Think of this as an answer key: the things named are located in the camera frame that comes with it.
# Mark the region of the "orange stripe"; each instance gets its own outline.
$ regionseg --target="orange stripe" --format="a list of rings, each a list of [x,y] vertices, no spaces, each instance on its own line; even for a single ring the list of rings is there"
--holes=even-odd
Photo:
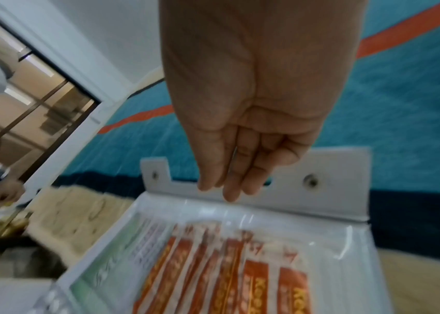
[[[358,58],[394,48],[440,26],[440,4],[361,41]]]
[[[99,132],[97,132],[97,134],[108,133],[109,131],[116,129],[116,128],[119,128],[120,126],[127,124],[127,123],[146,121],[151,118],[164,116],[164,115],[167,115],[170,113],[173,113],[173,107],[170,104],[167,106],[162,106],[162,107],[152,109],[149,111],[139,112],[137,114],[131,115],[128,118],[125,118],[121,121],[118,121],[117,123],[106,125],[106,126],[102,127],[99,130]]]

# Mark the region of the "white flap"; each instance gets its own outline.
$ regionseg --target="white flap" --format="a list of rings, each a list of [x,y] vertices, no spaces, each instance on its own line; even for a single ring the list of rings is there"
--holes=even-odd
[[[224,201],[221,189],[200,192],[195,183],[172,181],[166,158],[144,158],[146,190],[184,198]],[[256,196],[238,204],[315,216],[368,220],[371,154],[366,148],[317,148],[297,164],[280,167]]]

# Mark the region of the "person's hand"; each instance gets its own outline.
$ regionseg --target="person's hand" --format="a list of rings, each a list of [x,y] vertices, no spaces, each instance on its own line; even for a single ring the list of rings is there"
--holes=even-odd
[[[365,0],[160,0],[163,67],[198,188],[256,193],[315,142],[352,68]]]
[[[0,204],[16,202],[23,193],[23,184],[14,178],[7,177],[0,182]]]

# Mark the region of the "white wall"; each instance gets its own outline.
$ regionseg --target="white wall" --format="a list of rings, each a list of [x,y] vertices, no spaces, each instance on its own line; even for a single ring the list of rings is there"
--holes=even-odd
[[[0,0],[0,20],[101,100],[28,180],[23,202],[56,178],[128,95],[162,78],[158,1]]]

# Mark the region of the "stack of packets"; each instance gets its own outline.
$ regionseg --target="stack of packets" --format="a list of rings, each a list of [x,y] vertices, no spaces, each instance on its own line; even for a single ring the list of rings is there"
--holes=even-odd
[[[175,226],[132,314],[310,314],[305,265],[288,242],[218,222]]]

